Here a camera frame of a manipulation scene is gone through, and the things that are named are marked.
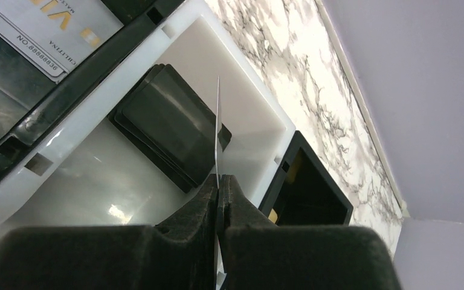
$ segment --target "marble wall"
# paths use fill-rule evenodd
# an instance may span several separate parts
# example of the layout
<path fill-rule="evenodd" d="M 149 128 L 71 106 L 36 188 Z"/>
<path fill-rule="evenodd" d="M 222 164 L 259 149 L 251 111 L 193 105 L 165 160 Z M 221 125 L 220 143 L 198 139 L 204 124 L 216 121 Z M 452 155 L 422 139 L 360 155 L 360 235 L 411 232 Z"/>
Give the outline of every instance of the marble wall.
<path fill-rule="evenodd" d="M 314 0 L 206 0 L 355 207 L 395 252 L 402 213 Z"/>

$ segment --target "black plastic card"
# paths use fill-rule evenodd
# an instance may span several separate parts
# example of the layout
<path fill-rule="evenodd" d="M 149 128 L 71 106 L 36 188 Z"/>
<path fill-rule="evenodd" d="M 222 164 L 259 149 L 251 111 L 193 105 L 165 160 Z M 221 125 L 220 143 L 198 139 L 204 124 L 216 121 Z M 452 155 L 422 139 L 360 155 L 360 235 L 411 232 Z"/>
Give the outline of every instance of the black plastic card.
<path fill-rule="evenodd" d="M 216 116 L 171 65 L 153 66 L 109 118 L 183 190 L 201 184 L 214 166 Z M 225 126 L 221 135 L 225 149 L 232 136 Z"/>

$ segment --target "white wall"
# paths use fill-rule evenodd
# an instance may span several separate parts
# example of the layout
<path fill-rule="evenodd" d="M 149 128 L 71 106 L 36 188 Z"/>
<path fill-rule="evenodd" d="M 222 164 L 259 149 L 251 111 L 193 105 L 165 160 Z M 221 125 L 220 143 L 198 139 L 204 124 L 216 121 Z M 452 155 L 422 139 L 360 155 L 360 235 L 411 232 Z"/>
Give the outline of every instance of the white wall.
<path fill-rule="evenodd" d="M 464 222 L 464 1 L 323 2 L 411 216 Z"/>
<path fill-rule="evenodd" d="M 406 290 L 464 289 L 464 224 L 406 219 L 394 263 Z"/>

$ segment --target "black plastic edge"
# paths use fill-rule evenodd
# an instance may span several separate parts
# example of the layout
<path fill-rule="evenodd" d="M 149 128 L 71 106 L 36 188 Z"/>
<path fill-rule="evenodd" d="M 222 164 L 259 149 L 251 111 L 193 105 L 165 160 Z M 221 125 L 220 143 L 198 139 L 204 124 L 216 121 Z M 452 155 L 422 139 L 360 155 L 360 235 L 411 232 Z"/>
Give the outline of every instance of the black plastic edge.
<path fill-rule="evenodd" d="M 337 196 L 340 202 L 347 208 L 346 218 L 344 219 L 344 225 L 349 225 L 351 220 L 351 215 L 353 214 L 353 205 L 344 195 L 342 190 L 339 188 L 334 179 L 330 176 L 330 173 L 324 168 L 323 163 L 319 160 L 319 157 L 315 154 L 314 150 L 311 148 L 310 144 L 307 142 L 305 137 L 301 134 L 300 131 L 294 132 L 291 143 L 287 148 L 280 165 L 275 172 L 262 202 L 260 203 L 259 210 L 265 215 L 269 216 L 275 201 L 277 200 L 280 190 L 282 189 L 283 182 L 286 178 L 287 173 L 282 169 L 284 163 L 292 164 L 296 154 L 299 150 L 302 150 L 310 159 L 314 167 L 317 169 L 319 174 L 324 178 L 328 186 L 332 189 L 333 193 Z"/>
<path fill-rule="evenodd" d="M 15 124 L 0 139 L 0 147 L 9 138 L 18 139 L 24 146 L 13 156 L 0 153 L 0 182 L 183 2 L 156 1 L 87 57 Z M 151 10 L 163 18 L 151 20 Z"/>

